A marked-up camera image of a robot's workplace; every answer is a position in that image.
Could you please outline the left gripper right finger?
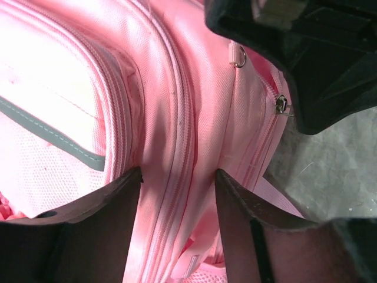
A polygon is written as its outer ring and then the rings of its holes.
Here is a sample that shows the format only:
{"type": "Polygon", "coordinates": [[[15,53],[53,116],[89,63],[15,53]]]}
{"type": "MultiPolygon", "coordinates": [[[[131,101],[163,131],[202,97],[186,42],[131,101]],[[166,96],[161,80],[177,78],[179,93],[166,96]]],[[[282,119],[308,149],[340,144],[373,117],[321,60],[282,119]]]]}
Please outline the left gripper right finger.
{"type": "Polygon", "coordinates": [[[376,281],[376,219],[308,221],[221,169],[215,191],[229,282],[376,281]]]}

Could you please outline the pink student backpack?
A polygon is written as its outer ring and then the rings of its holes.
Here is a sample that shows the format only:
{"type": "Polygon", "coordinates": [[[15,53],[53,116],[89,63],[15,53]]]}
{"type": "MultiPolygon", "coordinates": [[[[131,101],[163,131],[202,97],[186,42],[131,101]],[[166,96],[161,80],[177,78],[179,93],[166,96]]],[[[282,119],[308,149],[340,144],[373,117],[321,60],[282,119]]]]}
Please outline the pink student backpack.
{"type": "Polygon", "coordinates": [[[287,82],[212,33],[202,1],[1,2],[1,220],[144,175],[124,282],[227,282],[222,168],[297,214],[262,176],[287,82]]]}

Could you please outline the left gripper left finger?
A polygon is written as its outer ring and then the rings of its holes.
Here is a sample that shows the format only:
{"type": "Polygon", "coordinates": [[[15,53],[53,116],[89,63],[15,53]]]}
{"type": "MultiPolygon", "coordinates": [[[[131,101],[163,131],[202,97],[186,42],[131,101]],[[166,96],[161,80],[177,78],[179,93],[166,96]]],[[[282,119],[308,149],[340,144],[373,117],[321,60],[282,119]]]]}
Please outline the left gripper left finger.
{"type": "Polygon", "coordinates": [[[142,180],[134,167],[35,218],[1,222],[1,281],[121,282],[142,180]]]}

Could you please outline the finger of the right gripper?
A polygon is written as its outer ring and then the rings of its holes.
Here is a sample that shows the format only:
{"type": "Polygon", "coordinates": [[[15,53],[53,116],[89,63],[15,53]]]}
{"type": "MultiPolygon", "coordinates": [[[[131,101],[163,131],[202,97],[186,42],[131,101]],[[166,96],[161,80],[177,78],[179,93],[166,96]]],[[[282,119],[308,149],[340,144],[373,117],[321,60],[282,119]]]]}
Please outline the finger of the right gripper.
{"type": "Polygon", "coordinates": [[[211,31],[283,73],[301,133],[376,106],[375,1],[206,1],[204,10],[211,31]]]}

